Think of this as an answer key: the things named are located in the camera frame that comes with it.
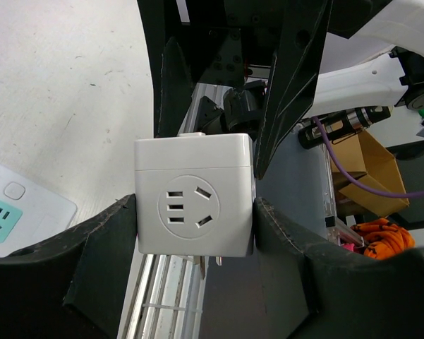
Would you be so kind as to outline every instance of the white power adapter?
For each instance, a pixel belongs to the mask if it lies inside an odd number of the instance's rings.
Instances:
[[[255,184],[248,134],[137,140],[135,188],[141,253],[252,254]]]

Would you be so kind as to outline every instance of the purple cable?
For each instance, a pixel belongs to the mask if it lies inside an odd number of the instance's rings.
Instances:
[[[326,148],[329,152],[329,155],[331,156],[332,161],[334,161],[334,164],[339,169],[339,171],[353,184],[355,184],[360,189],[364,189],[367,192],[370,192],[372,194],[376,194],[377,196],[385,196],[386,198],[399,198],[399,199],[405,199],[405,198],[420,198],[424,196],[424,191],[419,192],[412,192],[412,193],[390,193],[390,192],[384,192],[384,191],[378,191],[377,189],[373,189],[369,186],[366,186],[360,182],[358,182],[356,179],[354,179],[341,165],[341,163],[337,160],[336,153],[334,153],[334,150],[332,149],[331,143],[329,142],[329,139],[327,137],[325,128],[323,127],[322,123],[318,119],[318,117],[313,117],[313,121],[317,125],[318,129],[320,130],[320,133],[322,134],[323,141],[325,142]]]

